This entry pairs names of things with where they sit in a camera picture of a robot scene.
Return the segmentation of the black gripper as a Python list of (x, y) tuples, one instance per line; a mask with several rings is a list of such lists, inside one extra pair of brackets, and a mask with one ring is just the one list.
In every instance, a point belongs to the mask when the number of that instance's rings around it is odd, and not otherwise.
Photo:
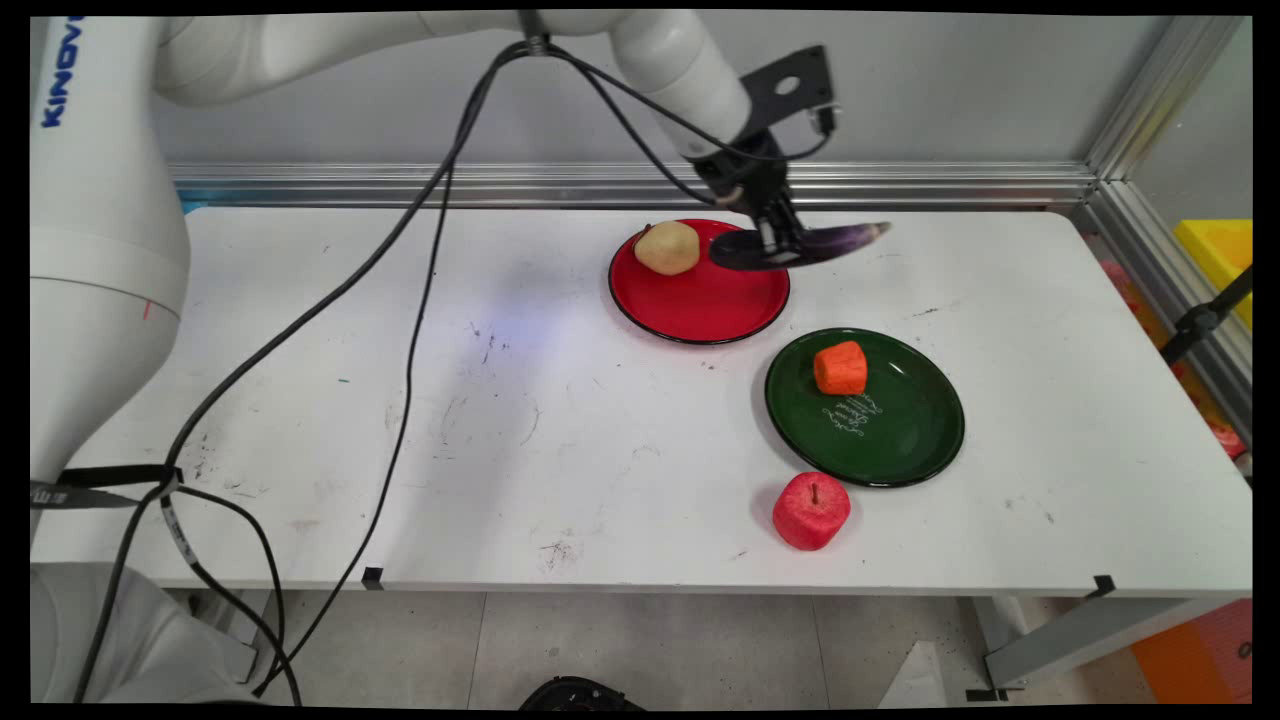
[[(792, 204), (788, 163), (772, 129), (736, 138), (728, 150), (689, 160), (718, 208), (749, 217), (759, 234), (759, 263), (780, 263), (787, 252), (805, 252), (806, 228)], [(780, 229), (780, 241), (774, 229)]]

